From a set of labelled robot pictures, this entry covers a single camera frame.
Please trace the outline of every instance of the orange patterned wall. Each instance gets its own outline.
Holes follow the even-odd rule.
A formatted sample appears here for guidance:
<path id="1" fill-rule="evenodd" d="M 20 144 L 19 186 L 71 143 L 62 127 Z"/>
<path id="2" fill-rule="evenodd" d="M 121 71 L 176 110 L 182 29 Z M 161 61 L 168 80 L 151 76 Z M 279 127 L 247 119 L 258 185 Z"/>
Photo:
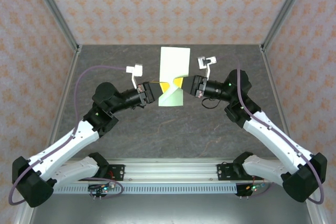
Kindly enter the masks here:
<path id="1" fill-rule="evenodd" d="M 79 44 L 260 44 L 285 0 L 56 0 Z"/>
<path id="2" fill-rule="evenodd" d="M 12 162 L 46 147 L 73 51 L 43 0 L 0 0 L 0 223 L 8 204 Z"/>
<path id="3" fill-rule="evenodd" d="M 335 46 L 336 0 L 297 0 L 267 51 L 293 139 L 328 159 L 324 206 L 333 220 L 336 220 Z"/>

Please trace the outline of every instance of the purple cable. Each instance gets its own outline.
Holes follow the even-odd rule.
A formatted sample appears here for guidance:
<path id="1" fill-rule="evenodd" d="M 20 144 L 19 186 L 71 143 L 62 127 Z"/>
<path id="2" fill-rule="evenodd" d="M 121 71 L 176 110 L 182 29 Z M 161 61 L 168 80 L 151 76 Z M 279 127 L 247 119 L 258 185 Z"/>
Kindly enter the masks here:
<path id="1" fill-rule="evenodd" d="M 77 82 L 76 82 L 76 85 L 75 85 L 75 94 L 73 96 L 73 103 L 74 103 L 74 106 L 75 106 L 75 114 L 76 114 L 76 126 L 75 128 L 73 128 L 73 131 L 72 131 L 72 135 L 63 143 L 61 144 L 59 147 L 57 147 L 56 149 L 54 149 L 53 151 L 49 152 L 48 154 L 46 154 L 45 156 L 43 156 L 41 158 L 41 161 L 45 160 L 46 158 L 48 158 L 49 156 L 51 156 L 52 154 L 54 154 L 55 152 L 59 151 L 60 149 L 62 149 L 64 146 L 66 146 L 70 141 L 71 139 L 74 137 L 74 135 L 76 134 L 77 132 L 77 128 L 78 128 L 78 125 L 79 125 L 79 115 L 78 115 L 78 110 L 77 110 L 77 90 L 78 90 L 78 84 L 79 84 L 79 81 L 83 78 L 83 76 L 93 70 L 93 69 L 98 69 L 98 68 L 107 68 L 107 69 L 114 69 L 114 70 L 124 70 L 126 71 L 126 68 L 119 68 L 119 67 L 112 67 L 112 66 L 105 66 L 105 65 L 98 65 L 98 66 L 93 66 L 93 67 L 90 67 L 88 69 L 86 69 L 77 79 Z M 10 191 L 9 191 L 9 195 L 8 195 L 8 203 L 12 206 L 16 206 L 16 205 L 19 205 L 23 202 L 25 202 L 25 200 L 20 200 L 18 202 L 13 202 L 13 193 L 14 193 L 14 190 L 16 188 L 16 186 L 18 185 L 18 183 L 21 181 L 21 179 L 31 170 L 33 169 L 37 164 L 40 163 L 40 160 L 32 163 L 30 166 L 28 166 L 20 175 L 19 177 L 15 180 L 15 182 L 13 183 L 13 186 L 11 187 Z"/>
<path id="2" fill-rule="evenodd" d="M 245 112 L 254 120 L 256 120 L 257 122 L 261 123 L 263 126 L 265 126 L 266 128 L 269 128 L 270 125 L 268 125 L 267 123 L 263 122 L 262 120 L 260 120 L 259 118 L 255 117 L 245 106 L 243 99 L 242 99 L 242 93 L 240 90 L 240 62 L 238 60 L 238 66 L 237 66 L 237 90 L 238 90 L 238 98 L 239 98 L 239 102 L 241 103 L 241 105 L 243 106 Z M 296 153 L 300 153 L 300 151 L 285 137 L 283 136 L 280 132 L 278 132 L 277 130 L 275 130 L 273 127 L 271 127 L 271 130 L 276 133 L 278 136 L 280 136 Z M 300 157 L 302 157 L 302 159 L 308 164 L 309 168 L 311 169 L 311 171 L 313 172 L 315 179 L 319 185 L 319 189 L 320 189 L 320 194 L 321 194 L 321 198 L 319 201 L 316 201 L 312 198 L 308 198 L 308 200 L 310 200 L 311 202 L 315 203 L 315 204 L 322 204 L 324 201 L 324 190 L 323 190 L 323 186 L 321 183 L 321 180 L 319 178 L 319 175 L 317 174 L 315 168 L 313 167 L 313 165 L 310 163 L 310 161 L 303 155 L 301 154 Z"/>
<path id="3" fill-rule="evenodd" d="M 110 196 L 105 196 L 105 197 L 102 197 L 101 199 L 110 199 L 110 198 L 114 198 L 114 197 L 117 197 L 117 196 L 121 195 L 121 194 L 124 192 L 124 187 L 123 187 L 118 181 L 115 181 L 115 180 L 113 180 L 113 179 L 108 179 L 108 178 L 84 178 L 83 180 L 108 181 L 108 182 L 112 182 L 112 183 L 115 183 L 115 184 L 117 184 L 118 186 L 120 186 L 121 190 L 120 190 L 119 193 L 117 193 L 117 194 L 113 194 L 113 195 L 110 195 Z"/>

